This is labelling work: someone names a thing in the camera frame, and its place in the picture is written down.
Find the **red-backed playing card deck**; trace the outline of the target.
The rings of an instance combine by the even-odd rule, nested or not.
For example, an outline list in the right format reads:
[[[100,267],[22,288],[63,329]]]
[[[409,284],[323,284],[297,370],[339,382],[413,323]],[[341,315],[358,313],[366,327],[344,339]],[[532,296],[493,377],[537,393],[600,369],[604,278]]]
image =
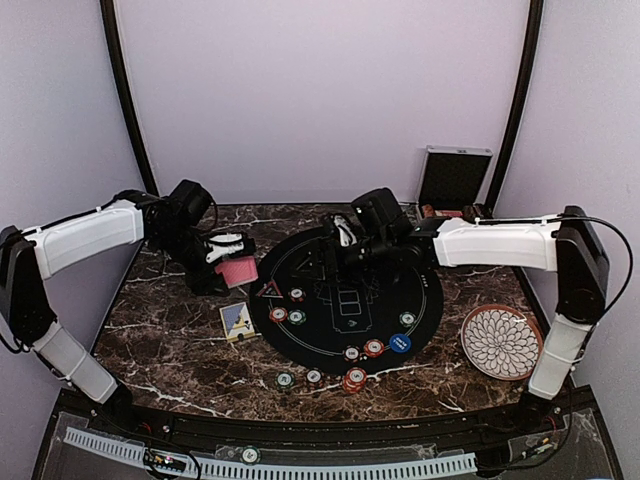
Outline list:
[[[253,256],[232,258],[219,263],[215,271],[220,274],[229,288],[235,288],[254,282],[258,270]]]

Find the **black chip seat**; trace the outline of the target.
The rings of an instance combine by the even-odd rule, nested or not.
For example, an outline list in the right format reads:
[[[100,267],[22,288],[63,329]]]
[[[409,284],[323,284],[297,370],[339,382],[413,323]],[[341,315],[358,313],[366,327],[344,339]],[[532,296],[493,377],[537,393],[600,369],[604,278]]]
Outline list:
[[[289,298],[293,302],[302,302],[306,297],[306,293],[303,289],[295,287],[289,291]]]

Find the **green chip seat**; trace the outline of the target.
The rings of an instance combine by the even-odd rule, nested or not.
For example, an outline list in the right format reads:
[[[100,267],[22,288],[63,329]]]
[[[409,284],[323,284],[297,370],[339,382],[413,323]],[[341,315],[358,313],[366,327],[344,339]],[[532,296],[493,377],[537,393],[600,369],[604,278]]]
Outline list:
[[[399,322],[404,327],[410,327],[415,324],[416,316],[412,312],[403,312],[399,315]]]
[[[304,324],[306,319],[306,313],[302,310],[291,310],[288,314],[288,321],[293,325]]]

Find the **black 100 poker chip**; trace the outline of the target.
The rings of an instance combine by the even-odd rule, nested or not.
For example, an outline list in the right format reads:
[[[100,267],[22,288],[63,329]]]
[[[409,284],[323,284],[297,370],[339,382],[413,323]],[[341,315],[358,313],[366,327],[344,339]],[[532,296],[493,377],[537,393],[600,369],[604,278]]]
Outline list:
[[[348,346],[343,351],[343,358],[347,362],[356,362],[360,358],[360,350],[355,346]]]

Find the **black poker chip stack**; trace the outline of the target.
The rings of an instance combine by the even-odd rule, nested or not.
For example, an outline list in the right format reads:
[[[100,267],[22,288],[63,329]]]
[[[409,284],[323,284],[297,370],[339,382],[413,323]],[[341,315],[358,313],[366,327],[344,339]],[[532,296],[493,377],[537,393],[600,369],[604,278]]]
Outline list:
[[[318,369],[310,369],[306,373],[305,381],[311,387],[319,387],[323,382],[323,373]]]

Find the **green poker chip stack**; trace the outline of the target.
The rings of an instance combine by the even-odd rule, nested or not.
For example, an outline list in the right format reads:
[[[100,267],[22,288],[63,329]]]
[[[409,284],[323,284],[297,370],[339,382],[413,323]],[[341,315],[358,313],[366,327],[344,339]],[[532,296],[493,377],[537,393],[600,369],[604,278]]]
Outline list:
[[[275,378],[275,385],[280,391],[288,391],[295,385],[295,377],[289,372],[279,372]]]

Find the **red poker chip stack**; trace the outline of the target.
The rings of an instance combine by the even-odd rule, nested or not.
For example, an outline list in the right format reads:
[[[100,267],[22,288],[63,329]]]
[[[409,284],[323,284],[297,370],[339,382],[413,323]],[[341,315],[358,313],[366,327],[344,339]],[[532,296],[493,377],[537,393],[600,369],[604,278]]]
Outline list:
[[[345,392],[355,394],[361,391],[367,381],[367,373],[360,367],[349,369],[342,378],[342,385]]]

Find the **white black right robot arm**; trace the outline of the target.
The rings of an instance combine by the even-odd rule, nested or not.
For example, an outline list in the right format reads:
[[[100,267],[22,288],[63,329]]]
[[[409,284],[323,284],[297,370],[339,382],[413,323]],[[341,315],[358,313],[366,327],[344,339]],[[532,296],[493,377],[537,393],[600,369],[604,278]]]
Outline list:
[[[560,392],[606,311],[609,260],[585,212],[568,206],[539,218],[430,217],[414,224],[400,208],[354,211],[359,229],[339,214],[324,218],[323,235],[294,263],[292,275],[334,280],[387,259],[410,267],[516,266],[556,273],[555,317],[529,380],[531,396],[510,413],[517,432],[534,432],[549,416],[546,400]]]

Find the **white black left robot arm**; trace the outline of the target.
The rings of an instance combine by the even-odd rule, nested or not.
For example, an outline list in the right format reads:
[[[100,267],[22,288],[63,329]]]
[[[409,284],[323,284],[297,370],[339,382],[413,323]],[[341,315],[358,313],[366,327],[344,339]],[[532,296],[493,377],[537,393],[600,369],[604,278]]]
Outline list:
[[[120,436],[140,429],[140,412],[114,397],[118,380],[61,325],[44,282],[87,258],[147,241],[183,266],[195,294],[225,294],[227,286],[215,266],[245,244],[240,234],[206,238],[196,231],[211,202],[200,184],[183,181],[169,196],[126,190],[102,207],[65,220],[27,232],[10,226],[1,233],[1,315],[18,349],[34,351],[103,405],[103,421]]]

